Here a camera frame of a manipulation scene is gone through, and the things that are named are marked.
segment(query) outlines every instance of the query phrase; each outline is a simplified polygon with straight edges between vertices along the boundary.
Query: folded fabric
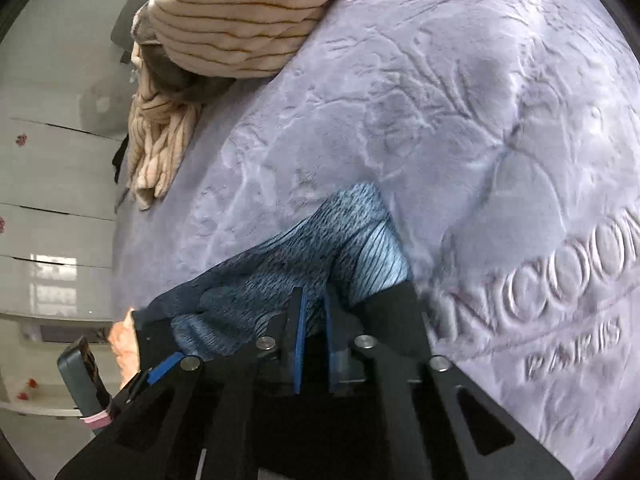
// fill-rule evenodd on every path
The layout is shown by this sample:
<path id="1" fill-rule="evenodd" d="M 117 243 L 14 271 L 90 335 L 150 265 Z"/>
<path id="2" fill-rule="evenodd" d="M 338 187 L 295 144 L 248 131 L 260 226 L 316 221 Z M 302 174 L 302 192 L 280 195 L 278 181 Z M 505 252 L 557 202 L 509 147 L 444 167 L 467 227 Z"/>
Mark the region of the folded fabric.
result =
<path id="1" fill-rule="evenodd" d="M 357 184 L 289 231 L 161 294 L 132 317 L 137 331 L 170 320 L 182 352 L 210 359 L 259 336 L 296 286 L 306 291 L 306 326 L 313 333 L 322 326 L 328 282 L 350 308 L 409 274 L 378 190 Z"/>
<path id="2" fill-rule="evenodd" d="M 131 59 L 140 72 L 140 88 L 129 114 L 127 183 L 141 209 L 166 194 L 198 119 L 200 106 L 195 103 L 202 100 L 193 91 L 184 92 L 184 86 L 206 90 L 209 97 L 211 91 L 203 81 L 174 70 L 163 55 L 176 67 L 200 76 L 273 76 L 313 31 L 328 1 L 149 0 L 139 11 L 133 35 L 145 37 L 143 48 L 153 60 L 156 79 L 140 45 L 134 43 Z M 213 93 L 227 84 L 215 81 Z M 172 88 L 170 95 L 162 92 Z M 180 97 L 188 100 L 176 100 Z"/>

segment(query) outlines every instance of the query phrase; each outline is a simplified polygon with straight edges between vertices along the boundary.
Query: white wall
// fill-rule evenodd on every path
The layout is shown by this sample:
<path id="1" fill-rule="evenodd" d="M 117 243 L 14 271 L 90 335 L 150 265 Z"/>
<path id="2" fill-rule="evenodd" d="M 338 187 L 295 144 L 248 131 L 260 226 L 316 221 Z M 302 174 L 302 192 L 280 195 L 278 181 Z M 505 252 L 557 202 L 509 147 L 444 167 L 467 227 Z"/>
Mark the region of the white wall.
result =
<path id="1" fill-rule="evenodd" d="M 31 0 L 0 44 L 9 116 L 123 136 L 135 85 L 110 33 L 125 1 Z"/>

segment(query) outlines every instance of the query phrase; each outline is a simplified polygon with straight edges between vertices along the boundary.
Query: blue garment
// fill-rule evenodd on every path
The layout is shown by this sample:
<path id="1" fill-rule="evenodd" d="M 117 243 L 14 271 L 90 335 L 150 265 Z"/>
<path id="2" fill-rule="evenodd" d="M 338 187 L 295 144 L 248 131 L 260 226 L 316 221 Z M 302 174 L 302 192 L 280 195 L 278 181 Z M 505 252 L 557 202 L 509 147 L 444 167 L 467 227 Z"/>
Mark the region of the blue garment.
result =
<path id="1" fill-rule="evenodd" d="M 296 286 L 306 291 L 306 330 L 312 333 L 322 328 L 329 281 L 351 308 L 409 273 L 378 190 L 362 183 L 333 194 L 289 231 L 161 294 L 133 319 L 137 330 L 171 319 L 182 352 L 207 360 L 263 333 Z"/>

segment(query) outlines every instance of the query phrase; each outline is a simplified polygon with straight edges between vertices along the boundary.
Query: white cabinet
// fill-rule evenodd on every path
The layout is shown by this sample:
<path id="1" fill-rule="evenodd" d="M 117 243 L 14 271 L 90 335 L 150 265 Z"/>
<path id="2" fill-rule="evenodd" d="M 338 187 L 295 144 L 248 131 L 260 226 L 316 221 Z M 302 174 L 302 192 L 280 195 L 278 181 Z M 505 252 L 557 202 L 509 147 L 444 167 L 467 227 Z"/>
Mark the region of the white cabinet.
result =
<path id="1" fill-rule="evenodd" d="M 120 143 L 66 128 L 0 121 L 0 202 L 114 219 Z"/>
<path id="2" fill-rule="evenodd" d="M 115 222 L 0 204 L 0 256 L 111 267 Z"/>
<path id="3" fill-rule="evenodd" d="M 122 138 L 136 85 L 110 34 L 126 1 L 30 0 L 0 43 L 0 110 Z"/>

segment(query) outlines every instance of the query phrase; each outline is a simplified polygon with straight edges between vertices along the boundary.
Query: striped cloth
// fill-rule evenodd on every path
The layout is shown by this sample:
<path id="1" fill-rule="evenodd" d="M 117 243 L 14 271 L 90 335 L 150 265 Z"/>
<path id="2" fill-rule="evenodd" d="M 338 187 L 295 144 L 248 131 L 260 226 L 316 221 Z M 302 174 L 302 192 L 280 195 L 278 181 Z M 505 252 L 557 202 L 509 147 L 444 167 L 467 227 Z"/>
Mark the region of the striped cloth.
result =
<path id="1" fill-rule="evenodd" d="M 295 55 L 328 1 L 149 0 L 146 12 L 165 53 L 181 68 L 210 77 L 268 77 Z M 128 185 L 146 209 L 169 189 L 200 107 L 162 95 L 137 44 L 132 61 L 140 86 L 129 115 Z"/>

